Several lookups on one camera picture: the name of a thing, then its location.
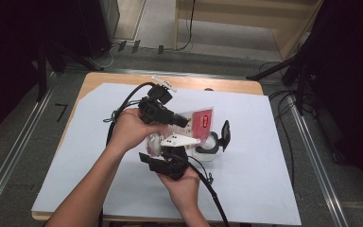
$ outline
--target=white board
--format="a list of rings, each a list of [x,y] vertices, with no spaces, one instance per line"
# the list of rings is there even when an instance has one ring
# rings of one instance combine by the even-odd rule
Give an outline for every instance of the white board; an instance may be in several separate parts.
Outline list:
[[[104,83],[79,101],[32,211],[55,211],[84,177],[105,148],[109,124],[103,119],[109,118],[135,87]],[[131,100],[147,96],[148,89],[141,89]],[[203,162],[215,179],[212,186],[228,220],[300,225],[268,97],[187,89],[172,96],[166,107],[175,113],[214,107],[212,130],[218,134],[225,120],[230,122],[232,140],[226,151],[220,150],[213,161]],[[144,143],[122,160],[104,203],[104,215],[180,218],[156,173],[140,162],[139,152],[146,153]],[[199,207],[208,220],[222,221],[203,183]]]

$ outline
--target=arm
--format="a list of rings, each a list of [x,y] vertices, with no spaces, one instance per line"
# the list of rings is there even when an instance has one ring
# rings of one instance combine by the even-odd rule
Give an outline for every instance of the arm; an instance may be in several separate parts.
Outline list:
[[[139,114],[138,109],[127,109],[120,114],[108,146],[45,226],[94,226],[125,153],[148,135],[165,128],[144,124]]]
[[[199,210],[199,175],[191,167],[177,181],[162,174],[158,176],[187,226],[209,226]]]

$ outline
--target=hand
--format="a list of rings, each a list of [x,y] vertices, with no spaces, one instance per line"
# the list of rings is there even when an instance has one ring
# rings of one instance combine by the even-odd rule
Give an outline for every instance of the hand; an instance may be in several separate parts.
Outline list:
[[[117,147],[124,152],[135,148],[152,133],[164,131],[167,125],[153,123],[145,124],[138,108],[126,109],[117,118],[111,141],[108,147]]]
[[[182,216],[185,212],[198,209],[199,175],[191,167],[188,167],[184,175],[177,181],[163,174],[158,174],[158,176]]]

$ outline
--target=gray floor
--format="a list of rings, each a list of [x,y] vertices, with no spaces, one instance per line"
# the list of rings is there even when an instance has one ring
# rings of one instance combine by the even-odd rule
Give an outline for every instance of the gray floor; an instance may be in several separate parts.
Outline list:
[[[196,77],[216,75],[219,78],[244,80],[246,75],[258,73],[263,63],[274,61],[267,58],[257,59],[258,55],[253,53],[247,54],[245,57],[239,55],[240,53],[236,53],[234,57],[218,56],[218,54],[202,54],[202,52],[200,54],[165,52],[163,55],[158,55],[157,50],[145,48],[140,48],[137,53],[131,54],[131,48],[127,47],[121,52],[117,52],[116,49],[112,51],[113,63],[105,71],[148,70],[195,74]],[[111,62],[111,55],[107,53],[97,61],[100,64],[108,64]],[[41,226],[43,224],[31,217],[30,209],[61,139],[78,90],[85,75],[89,72],[77,63],[72,61],[67,63],[65,73],[58,75],[56,83],[50,84],[50,87],[53,88],[51,97],[2,191],[0,226]],[[271,65],[272,63],[264,65],[261,70],[265,70]],[[280,77],[279,73],[275,73],[262,81],[266,95],[285,89],[280,83]],[[1,124],[0,166],[4,163],[11,146],[34,108],[37,92],[37,88],[33,88]],[[278,115],[277,107],[280,99],[281,96],[278,96],[271,101],[275,116]],[[62,107],[55,105],[58,103],[69,105],[59,122]],[[280,123],[278,132],[290,178],[294,179],[294,191],[302,218],[302,226],[335,226],[293,114],[287,112],[283,115],[283,120],[292,143],[293,159]],[[354,166],[335,164],[330,146],[320,130],[318,121],[308,113],[305,115],[305,121],[332,186],[336,190],[348,224],[363,226],[363,173]]]

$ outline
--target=floor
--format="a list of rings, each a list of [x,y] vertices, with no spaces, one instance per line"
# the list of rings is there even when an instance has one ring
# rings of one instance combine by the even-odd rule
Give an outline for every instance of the floor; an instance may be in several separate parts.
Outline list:
[[[143,70],[146,73],[177,72],[193,77],[244,80],[245,76],[253,76],[281,60],[276,44],[266,29],[222,27],[196,22],[193,24],[193,39],[189,48],[182,52],[168,51],[158,55],[158,45],[171,46],[173,42],[170,36],[173,35],[171,2],[173,1],[146,2],[141,23],[135,28],[135,37],[131,35],[127,38],[128,45],[131,46],[133,40],[141,40],[138,52],[132,53],[131,46],[118,51],[116,46],[96,62],[108,65],[105,68],[107,72],[138,73],[141,71],[133,70]],[[186,42],[187,29],[185,21],[179,23],[181,34],[179,40],[182,45]],[[219,35],[214,38],[212,32]],[[239,37],[248,38],[250,41],[239,40]],[[31,134],[25,140],[24,146],[20,147],[20,154],[14,162],[10,177],[6,182],[2,182],[5,187],[0,191],[0,226],[43,224],[32,219],[30,208],[43,183],[50,160],[55,154],[70,111],[74,107],[79,87],[88,72],[83,66],[70,61],[64,74],[54,75],[50,80],[51,93],[44,103],[41,114],[36,115],[37,124],[31,128]],[[270,96],[286,89],[280,82],[282,74],[283,71],[277,72],[269,79],[261,81],[265,95]],[[0,168],[5,158],[13,151],[17,136],[22,133],[28,116],[36,107],[37,92],[37,88],[33,88],[0,126]],[[68,105],[68,109],[63,117],[59,118],[63,111],[61,104]],[[277,130],[290,178],[294,180],[293,188],[302,226],[363,226],[363,173],[355,166],[340,166],[334,163],[330,145],[312,114],[307,113],[303,118],[297,117],[294,108],[291,109],[293,111],[289,111],[288,100],[282,100],[281,96],[272,99],[270,105],[275,117],[279,115],[279,105],[287,107],[285,109],[287,112],[283,114],[286,131],[280,122],[277,124]],[[312,148],[309,148],[303,140],[303,131],[298,124],[302,120],[314,142]],[[314,166],[312,157],[314,150],[321,163],[318,167],[323,168],[324,172],[319,172],[317,166]],[[320,173],[325,175],[323,179],[326,177],[335,195],[328,194],[331,191],[325,192],[321,186],[323,182],[320,180]],[[338,203],[328,202],[333,198]],[[338,222],[334,219],[337,214],[333,214],[333,209],[329,206],[331,204],[340,206],[344,217],[337,219],[345,221]]]

